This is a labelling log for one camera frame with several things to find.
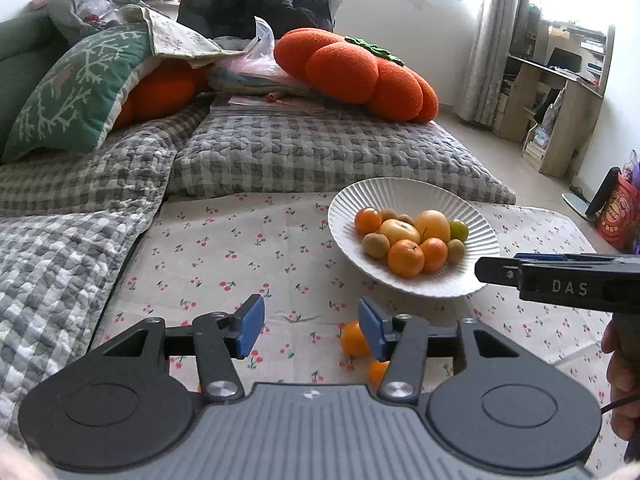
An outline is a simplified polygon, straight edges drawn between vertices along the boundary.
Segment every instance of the bowl of fruit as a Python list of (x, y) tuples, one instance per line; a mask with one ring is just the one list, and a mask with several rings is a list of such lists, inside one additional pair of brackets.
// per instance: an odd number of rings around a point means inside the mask
[(424, 298), (480, 290), (474, 267), (500, 256), (489, 222), (440, 187), (407, 178), (372, 178), (344, 188), (329, 206), (342, 252), (373, 279)]

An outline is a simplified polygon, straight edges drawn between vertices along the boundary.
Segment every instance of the white plate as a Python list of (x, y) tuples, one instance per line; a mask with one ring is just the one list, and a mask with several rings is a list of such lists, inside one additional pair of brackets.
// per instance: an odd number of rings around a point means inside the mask
[[(435, 209), (449, 221), (462, 220), (469, 227), (464, 259), (457, 265), (444, 264), (438, 272), (423, 272), (411, 279), (393, 274), (384, 260), (375, 260), (362, 250), (362, 238), (353, 219), (364, 207), (391, 208), (411, 216)], [(480, 290), (484, 283), (474, 273), (476, 261), (481, 256), (500, 256), (494, 230), (469, 203), (440, 187), (407, 178), (372, 178), (346, 187), (329, 206), (329, 229), (338, 247), (362, 272), (391, 288), (424, 298), (457, 298)]]

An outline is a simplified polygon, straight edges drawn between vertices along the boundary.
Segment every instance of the yellow apple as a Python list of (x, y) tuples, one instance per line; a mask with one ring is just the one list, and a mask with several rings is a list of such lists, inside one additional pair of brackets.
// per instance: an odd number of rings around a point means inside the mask
[(414, 220), (414, 227), (420, 233), (420, 241), (427, 238), (439, 238), (444, 243), (451, 240), (449, 221), (440, 211), (429, 210), (421, 212)]
[(389, 245), (393, 247), (400, 240), (411, 240), (420, 244), (420, 233), (414, 226), (395, 219), (389, 219), (382, 222), (378, 232), (385, 235), (389, 240)]

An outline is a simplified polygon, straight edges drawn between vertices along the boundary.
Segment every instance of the kiwi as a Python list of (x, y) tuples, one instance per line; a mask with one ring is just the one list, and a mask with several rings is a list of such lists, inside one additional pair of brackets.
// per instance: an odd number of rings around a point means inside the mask
[(369, 233), (362, 239), (362, 248), (372, 258), (379, 259), (386, 256), (391, 245), (385, 235)]
[(380, 216), (382, 216), (382, 221), (386, 220), (396, 220), (398, 218), (398, 213), (396, 213), (393, 209), (383, 209), (380, 211)]
[(460, 240), (452, 240), (447, 244), (447, 261), (450, 264), (457, 264), (462, 261), (466, 254), (465, 245)]
[(414, 219), (411, 218), (409, 215), (399, 215), (398, 218), (396, 218), (396, 220), (404, 222), (405, 224), (414, 225)]

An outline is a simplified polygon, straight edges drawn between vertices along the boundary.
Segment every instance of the red bucket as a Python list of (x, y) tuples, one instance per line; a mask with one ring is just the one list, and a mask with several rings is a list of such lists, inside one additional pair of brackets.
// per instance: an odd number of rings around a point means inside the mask
[(600, 236), (619, 251), (625, 249), (639, 203), (640, 191), (619, 174), (618, 184), (598, 219)]

